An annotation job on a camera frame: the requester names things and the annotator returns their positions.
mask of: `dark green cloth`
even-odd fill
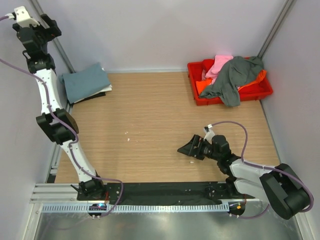
[[[214,84],[207,86],[199,98],[213,99],[219,97],[228,107],[239,106],[240,96],[237,87],[256,80],[263,69],[262,60],[256,56],[249,59],[236,56],[223,65]]]

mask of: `orange cloth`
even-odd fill
[[[244,86],[239,87],[238,91],[239,91],[240,89],[243,89],[243,88],[248,87],[248,86],[250,86],[250,85],[261,83],[261,81],[262,81],[263,79],[265,79],[266,75],[267,75],[267,71],[264,70],[264,69],[262,69],[261,72],[259,72],[258,76],[256,77],[256,79],[255,79],[254,81],[248,83],[247,85],[244,85]]]
[[[212,78],[206,78],[203,81],[196,81],[196,89],[198,90],[198,95],[202,93],[203,90],[205,90],[206,86],[209,86],[212,82]]]

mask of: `gray floor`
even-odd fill
[[[256,215],[264,207],[260,202],[248,202],[245,215]],[[296,219],[283,220],[271,208],[251,220],[229,217],[225,212],[126,213],[100,220],[87,218],[86,213],[43,213],[35,240],[302,239]]]

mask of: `blue folded cloth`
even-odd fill
[[[64,83],[66,96],[71,104],[96,94],[111,84],[100,63],[80,72],[62,74],[59,80]]]

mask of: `wooden tabletop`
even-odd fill
[[[177,152],[203,127],[237,121],[248,131],[246,160],[278,165],[278,157],[259,101],[238,107],[196,106],[188,73],[109,74],[112,92],[74,105],[72,116],[82,148],[97,173],[124,182],[223,181],[216,161],[197,160]],[[225,135],[232,152],[241,154],[245,134],[235,124],[214,127]],[[63,152],[56,183],[78,183]]]

